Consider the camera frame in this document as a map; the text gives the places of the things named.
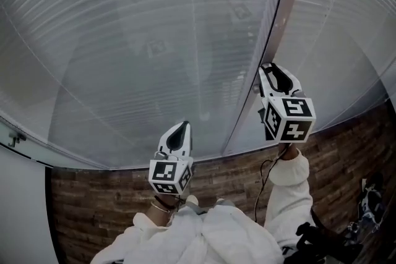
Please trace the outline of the person's left shoe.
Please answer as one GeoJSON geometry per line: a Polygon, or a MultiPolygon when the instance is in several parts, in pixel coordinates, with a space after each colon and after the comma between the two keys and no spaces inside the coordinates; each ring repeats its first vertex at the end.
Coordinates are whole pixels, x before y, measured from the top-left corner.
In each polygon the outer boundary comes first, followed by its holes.
{"type": "Polygon", "coordinates": [[[189,208],[192,208],[195,211],[199,211],[200,210],[199,201],[198,201],[197,197],[194,196],[194,195],[188,195],[187,196],[185,205],[187,207],[189,207],[189,208]]]}

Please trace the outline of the person's white fleece jacket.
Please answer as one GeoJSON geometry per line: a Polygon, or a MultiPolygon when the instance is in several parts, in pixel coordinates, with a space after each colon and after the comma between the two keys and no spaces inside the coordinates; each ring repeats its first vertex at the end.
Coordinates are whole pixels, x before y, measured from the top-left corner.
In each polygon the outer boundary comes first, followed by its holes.
{"type": "Polygon", "coordinates": [[[241,210],[217,205],[198,215],[180,209],[171,224],[139,242],[124,264],[283,264],[271,234],[241,210]]]}

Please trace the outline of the frosted glass door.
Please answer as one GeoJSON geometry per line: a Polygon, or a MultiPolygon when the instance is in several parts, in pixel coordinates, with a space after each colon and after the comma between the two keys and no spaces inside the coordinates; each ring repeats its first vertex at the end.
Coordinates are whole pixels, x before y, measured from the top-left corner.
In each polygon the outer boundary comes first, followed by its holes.
{"type": "Polygon", "coordinates": [[[0,264],[58,264],[48,224],[45,167],[8,148],[0,121],[0,264]]]}

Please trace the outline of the person's shoe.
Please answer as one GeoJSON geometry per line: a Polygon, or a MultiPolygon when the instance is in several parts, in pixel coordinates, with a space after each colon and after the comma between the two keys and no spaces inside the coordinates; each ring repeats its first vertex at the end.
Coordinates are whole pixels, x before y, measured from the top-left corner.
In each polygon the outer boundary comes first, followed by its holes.
{"type": "Polygon", "coordinates": [[[219,198],[215,202],[214,206],[228,206],[228,207],[233,207],[233,208],[236,207],[235,204],[231,200],[224,199],[224,198],[219,198]]]}
{"type": "Polygon", "coordinates": [[[194,195],[188,195],[187,196],[185,205],[187,207],[189,207],[189,208],[192,208],[195,211],[199,211],[200,210],[199,201],[198,201],[197,197],[194,196],[194,195]]]}

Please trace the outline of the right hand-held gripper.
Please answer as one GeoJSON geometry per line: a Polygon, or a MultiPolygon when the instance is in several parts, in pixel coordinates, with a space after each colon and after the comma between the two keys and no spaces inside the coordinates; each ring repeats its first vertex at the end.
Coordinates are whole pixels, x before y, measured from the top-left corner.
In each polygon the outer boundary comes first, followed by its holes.
{"type": "Polygon", "coordinates": [[[263,105],[259,114],[265,139],[277,143],[306,142],[316,113],[312,99],[305,95],[299,80],[272,62],[259,67],[259,80],[263,105]]]}

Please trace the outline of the person's right forearm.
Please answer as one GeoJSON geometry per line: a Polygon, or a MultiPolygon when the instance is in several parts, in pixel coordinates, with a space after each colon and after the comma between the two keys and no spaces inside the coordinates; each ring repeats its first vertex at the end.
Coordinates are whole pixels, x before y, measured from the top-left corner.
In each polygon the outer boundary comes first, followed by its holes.
{"type": "Polygon", "coordinates": [[[308,159],[294,144],[281,144],[279,150],[282,157],[269,173],[273,187],[264,227],[278,245],[284,247],[297,244],[299,226],[304,223],[314,225],[311,216],[313,199],[308,184],[308,159]]]}

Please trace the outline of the black strapped bag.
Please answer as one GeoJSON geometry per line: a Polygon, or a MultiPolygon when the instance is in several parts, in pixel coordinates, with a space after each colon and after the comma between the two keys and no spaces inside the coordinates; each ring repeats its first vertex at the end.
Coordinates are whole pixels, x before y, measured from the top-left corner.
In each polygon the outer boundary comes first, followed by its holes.
{"type": "Polygon", "coordinates": [[[363,245],[350,242],[351,239],[327,229],[313,209],[311,216],[314,226],[306,222],[296,231],[299,241],[292,257],[297,264],[325,264],[327,257],[341,264],[352,264],[361,253],[363,245]]]}

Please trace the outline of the person's right shoe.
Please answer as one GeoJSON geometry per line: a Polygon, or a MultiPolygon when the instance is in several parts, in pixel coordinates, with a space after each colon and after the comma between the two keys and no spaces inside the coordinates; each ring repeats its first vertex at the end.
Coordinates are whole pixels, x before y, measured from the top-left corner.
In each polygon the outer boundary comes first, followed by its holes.
{"type": "Polygon", "coordinates": [[[233,208],[236,207],[235,204],[231,200],[224,199],[224,198],[219,198],[215,202],[214,206],[228,206],[228,207],[233,207],[233,208]]]}

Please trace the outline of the thin metal bangle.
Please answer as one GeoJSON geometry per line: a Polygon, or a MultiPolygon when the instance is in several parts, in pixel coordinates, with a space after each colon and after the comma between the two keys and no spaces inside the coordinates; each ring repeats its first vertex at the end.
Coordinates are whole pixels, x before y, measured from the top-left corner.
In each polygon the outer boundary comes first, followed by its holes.
{"type": "Polygon", "coordinates": [[[156,204],[154,204],[153,202],[150,202],[150,204],[153,208],[156,208],[157,210],[160,210],[163,213],[169,214],[171,212],[171,210],[161,208],[161,207],[157,206],[156,204]]]}

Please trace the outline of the person's left forearm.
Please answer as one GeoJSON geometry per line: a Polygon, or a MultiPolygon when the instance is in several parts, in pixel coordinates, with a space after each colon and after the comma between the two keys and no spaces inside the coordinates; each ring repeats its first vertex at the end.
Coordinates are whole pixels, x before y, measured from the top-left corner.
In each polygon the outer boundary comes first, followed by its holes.
{"type": "MultiPolygon", "coordinates": [[[[160,232],[166,228],[171,215],[180,204],[180,199],[173,195],[156,195],[167,204],[176,205],[176,208],[171,210],[169,214],[166,214],[150,205],[145,213],[136,213],[133,218],[133,225],[118,235],[112,244],[99,251],[90,264],[113,264],[117,261],[123,261],[129,252],[138,247],[142,241],[148,239],[151,234],[160,232]]],[[[152,202],[166,209],[155,198],[152,202]]]]}

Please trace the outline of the black wrist band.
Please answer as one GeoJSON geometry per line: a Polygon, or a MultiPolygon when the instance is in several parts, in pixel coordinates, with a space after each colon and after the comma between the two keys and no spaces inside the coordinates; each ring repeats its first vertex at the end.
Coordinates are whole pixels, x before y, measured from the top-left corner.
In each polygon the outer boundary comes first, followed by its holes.
{"type": "Polygon", "coordinates": [[[174,210],[176,208],[176,205],[169,205],[166,202],[164,202],[160,197],[158,197],[157,195],[154,196],[155,200],[161,204],[162,206],[164,206],[166,209],[169,210],[174,210]]]}

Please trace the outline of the black and blue bundle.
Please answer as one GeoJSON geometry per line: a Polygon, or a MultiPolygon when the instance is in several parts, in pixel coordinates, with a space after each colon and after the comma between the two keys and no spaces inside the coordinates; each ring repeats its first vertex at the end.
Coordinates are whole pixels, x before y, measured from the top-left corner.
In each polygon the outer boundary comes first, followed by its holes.
{"type": "Polygon", "coordinates": [[[375,172],[370,178],[361,180],[361,193],[358,198],[358,222],[372,223],[377,231],[382,223],[385,206],[382,200],[384,177],[375,172]]]}

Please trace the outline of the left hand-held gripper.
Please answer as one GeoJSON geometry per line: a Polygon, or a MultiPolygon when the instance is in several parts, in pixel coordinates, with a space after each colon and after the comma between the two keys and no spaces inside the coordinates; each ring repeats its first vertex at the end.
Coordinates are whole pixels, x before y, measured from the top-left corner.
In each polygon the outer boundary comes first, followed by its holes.
{"type": "Polygon", "coordinates": [[[160,138],[150,160],[148,181],[163,195],[182,195],[192,178],[192,127],[188,121],[172,126],[160,138]]]}

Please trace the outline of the wide white slatted blinds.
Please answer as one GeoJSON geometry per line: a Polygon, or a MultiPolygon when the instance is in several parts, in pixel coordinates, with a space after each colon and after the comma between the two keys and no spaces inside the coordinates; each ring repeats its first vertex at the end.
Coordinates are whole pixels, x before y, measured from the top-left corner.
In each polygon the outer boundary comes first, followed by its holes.
{"type": "Polygon", "coordinates": [[[0,0],[0,118],[22,146],[101,169],[148,165],[189,121],[220,156],[278,0],[0,0]]]}

